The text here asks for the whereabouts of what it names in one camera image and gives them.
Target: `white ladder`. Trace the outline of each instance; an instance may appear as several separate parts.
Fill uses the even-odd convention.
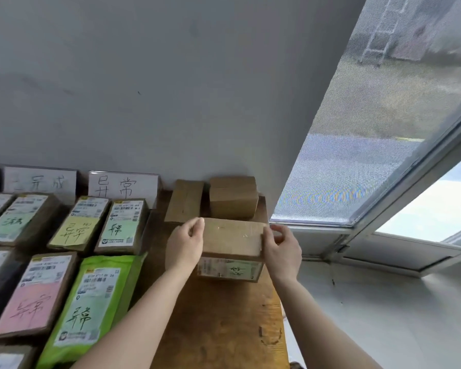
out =
[[[403,7],[401,9],[394,9],[391,7],[392,0],[388,0],[386,7],[384,8],[384,12],[382,13],[381,19],[377,26],[372,32],[369,42],[367,43],[367,47],[364,49],[362,56],[358,60],[359,63],[362,63],[367,55],[375,54],[375,64],[377,67],[381,67],[382,61],[386,57],[386,53],[389,49],[391,44],[391,40],[393,37],[394,32],[396,31],[396,27],[398,27],[398,23],[400,22],[401,16],[406,10],[406,6],[408,5],[408,0],[405,0],[403,3]],[[386,22],[388,19],[392,18],[391,26],[386,26]],[[376,36],[385,36],[387,37],[386,44],[384,45],[384,49],[373,49],[372,42],[376,38]]]

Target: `person's left arm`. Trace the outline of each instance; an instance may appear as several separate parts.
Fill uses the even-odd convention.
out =
[[[72,369],[148,369],[186,280],[203,251],[203,218],[174,229],[166,247],[166,272],[128,314]]]

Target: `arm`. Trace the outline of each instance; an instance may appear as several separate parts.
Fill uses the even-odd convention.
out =
[[[281,235],[273,236],[272,230]],[[284,225],[264,229],[264,257],[308,368],[381,369],[372,357],[326,316],[297,281],[302,251]]]
[[[150,367],[179,292],[202,255],[204,227],[195,217],[174,229],[167,241],[166,272],[73,369]]]

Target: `green mailing bag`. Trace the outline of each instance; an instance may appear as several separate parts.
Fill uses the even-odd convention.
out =
[[[37,369],[78,360],[128,311],[144,256],[91,256],[79,275]]]

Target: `hand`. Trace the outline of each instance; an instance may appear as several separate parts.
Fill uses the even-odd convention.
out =
[[[172,231],[166,246],[166,271],[178,269],[190,276],[202,256],[204,228],[203,218],[195,217]]]
[[[272,230],[280,232],[273,236]],[[296,280],[302,261],[302,249],[285,225],[272,224],[263,230],[264,262],[273,282]]]

